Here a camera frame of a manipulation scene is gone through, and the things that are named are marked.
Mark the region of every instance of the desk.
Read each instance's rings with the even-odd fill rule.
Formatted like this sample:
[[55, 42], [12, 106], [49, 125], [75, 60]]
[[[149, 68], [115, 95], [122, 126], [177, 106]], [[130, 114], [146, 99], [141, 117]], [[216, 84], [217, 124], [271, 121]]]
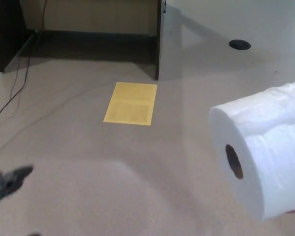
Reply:
[[[156, 0], [155, 3], [156, 35], [43, 30], [42, 43], [33, 56], [148, 63], [155, 66], [153, 78], [158, 80], [165, 5], [164, 0]], [[19, 0], [0, 0], [0, 72], [4, 72], [18, 54], [27, 54], [24, 45], [35, 38], [35, 34], [35, 30], [27, 28]], [[59, 52], [52, 55], [55, 50], [51, 47], [55, 45]]]

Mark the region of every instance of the wall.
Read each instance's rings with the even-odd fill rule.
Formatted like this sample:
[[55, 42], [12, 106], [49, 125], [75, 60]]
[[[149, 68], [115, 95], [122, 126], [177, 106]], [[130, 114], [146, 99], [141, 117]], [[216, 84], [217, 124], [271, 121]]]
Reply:
[[[156, 35], [158, 0], [49, 0], [46, 30]], [[45, 0], [21, 0], [29, 29], [41, 28]]]

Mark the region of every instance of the white paper towel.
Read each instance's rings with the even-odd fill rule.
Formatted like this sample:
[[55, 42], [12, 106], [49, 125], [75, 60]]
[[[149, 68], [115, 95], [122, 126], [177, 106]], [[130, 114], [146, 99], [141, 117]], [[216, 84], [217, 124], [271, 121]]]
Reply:
[[209, 123], [221, 168], [248, 212], [266, 220], [294, 210], [295, 83], [213, 107]]

